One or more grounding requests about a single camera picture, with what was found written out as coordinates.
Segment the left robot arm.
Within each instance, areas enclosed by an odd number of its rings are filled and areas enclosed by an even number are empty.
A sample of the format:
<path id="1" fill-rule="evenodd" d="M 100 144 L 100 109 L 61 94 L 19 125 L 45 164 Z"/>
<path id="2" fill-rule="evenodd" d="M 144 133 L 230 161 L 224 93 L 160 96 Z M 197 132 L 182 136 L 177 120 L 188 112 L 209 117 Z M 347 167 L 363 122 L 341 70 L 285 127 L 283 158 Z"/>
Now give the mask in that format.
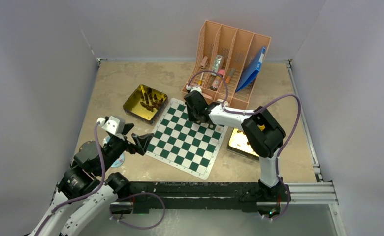
<path id="1" fill-rule="evenodd" d="M 121 173 L 105 172 L 124 153 L 144 155 L 152 133 L 126 134 L 134 127 L 115 117 L 99 118 L 94 140 L 85 142 L 57 183 L 50 206 L 31 236 L 76 236 L 105 207 L 134 195 L 131 182 Z"/>

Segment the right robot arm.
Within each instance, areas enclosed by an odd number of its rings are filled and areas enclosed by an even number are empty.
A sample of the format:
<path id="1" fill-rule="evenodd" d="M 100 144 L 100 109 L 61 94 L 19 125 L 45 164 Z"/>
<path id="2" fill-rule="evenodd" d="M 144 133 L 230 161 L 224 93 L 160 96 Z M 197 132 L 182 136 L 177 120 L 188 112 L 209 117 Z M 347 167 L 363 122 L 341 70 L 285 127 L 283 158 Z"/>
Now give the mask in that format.
<path id="1" fill-rule="evenodd" d="M 284 144 L 285 131 L 265 107 L 259 113 L 251 110 L 226 108 L 222 103 L 208 104 L 198 91 L 184 96 L 188 119 L 208 125 L 222 125 L 236 128 L 244 133 L 247 141 L 259 156 L 260 195 L 271 200 L 279 194 L 279 153 Z"/>

